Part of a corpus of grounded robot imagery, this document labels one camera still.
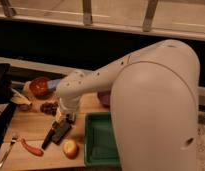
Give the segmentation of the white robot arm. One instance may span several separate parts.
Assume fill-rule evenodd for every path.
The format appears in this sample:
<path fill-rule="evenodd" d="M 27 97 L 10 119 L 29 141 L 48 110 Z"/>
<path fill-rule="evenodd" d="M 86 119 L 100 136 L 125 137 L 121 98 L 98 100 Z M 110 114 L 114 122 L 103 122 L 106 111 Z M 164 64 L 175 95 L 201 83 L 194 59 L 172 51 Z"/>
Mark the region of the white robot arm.
<path fill-rule="evenodd" d="M 122 171 L 196 171 L 199 74 L 194 50 L 165 40 L 86 76 L 72 73 L 56 94 L 68 113 L 85 93 L 111 92 Z"/>

